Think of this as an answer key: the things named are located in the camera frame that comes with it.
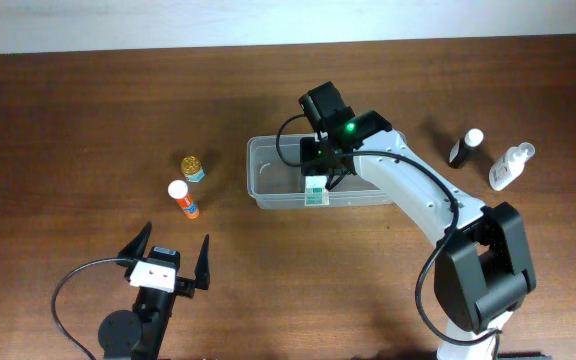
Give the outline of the small gold-lid jar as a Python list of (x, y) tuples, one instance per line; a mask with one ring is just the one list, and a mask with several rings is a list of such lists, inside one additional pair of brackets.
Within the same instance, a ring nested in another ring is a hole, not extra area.
[(202, 163), (195, 156), (187, 156), (182, 160), (181, 171), (188, 182), (198, 183), (205, 176)]

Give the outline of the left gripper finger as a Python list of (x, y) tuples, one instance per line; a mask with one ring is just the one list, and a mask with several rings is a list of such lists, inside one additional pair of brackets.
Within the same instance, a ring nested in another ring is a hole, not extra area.
[(142, 230), (119, 251), (118, 257), (129, 260), (141, 260), (144, 255), (151, 231), (152, 223), (147, 222)]
[(209, 267), (210, 236), (206, 235), (195, 266), (195, 288), (208, 290), (211, 282)]

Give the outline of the white green tube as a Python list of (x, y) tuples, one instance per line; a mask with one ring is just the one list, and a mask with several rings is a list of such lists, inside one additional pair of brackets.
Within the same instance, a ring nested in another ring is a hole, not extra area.
[(304, 203), (306, 207), (321, 207), (330, 204), (327, 183), (328, 177), (324, 175), (305, 177)]

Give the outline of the dark bottle white cap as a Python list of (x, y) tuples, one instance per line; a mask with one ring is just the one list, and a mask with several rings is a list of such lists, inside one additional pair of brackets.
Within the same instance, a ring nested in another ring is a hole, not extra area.
[(449, 153), (449, 166), (455, 169), (463, 167), (473, 156), (476, 148), (483, 142), (484, 133), (472, 128), (452, 147)]

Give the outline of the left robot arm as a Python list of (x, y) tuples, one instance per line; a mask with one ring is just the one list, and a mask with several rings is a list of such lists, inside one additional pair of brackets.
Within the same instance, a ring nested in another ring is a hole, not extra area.
[(118, 253), (118, 263), (126, 268), (124, 277), (138, 293), (130, 310), (114, 311), (101, 322), (98, 342), (105, 359), (156, 359), (175, 300), (209, 289), (210, 238), (204, 238), (194, 277), (189, 279), (178, 275), (179, 252), (159, 246), (146, 249), (151, 230), (152, 225), (146, 224)]

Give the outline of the clear white spray bottle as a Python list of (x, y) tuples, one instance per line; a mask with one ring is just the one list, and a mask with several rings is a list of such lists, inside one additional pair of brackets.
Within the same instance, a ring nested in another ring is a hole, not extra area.
[(495, 191), (501, 191), (517, 179), (525, 164), (535, 155), (533, 144), (524, 142), (510, 147), (489, 171), (489, 184)]

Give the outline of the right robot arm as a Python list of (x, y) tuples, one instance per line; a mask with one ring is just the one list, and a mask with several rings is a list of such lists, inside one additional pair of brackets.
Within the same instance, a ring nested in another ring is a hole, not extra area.
[(305, 175), (350, 173), (384, 192), (422, 230), (433, 251), (414, 299), (441, 339), (439, 359), (495, 359), (503, 325), (537, 285), (524, 221), (461, 191), (416, 156), (375, 111), (357, 115), (326, 82), (300, 97), (315, 132), (304, 141)]

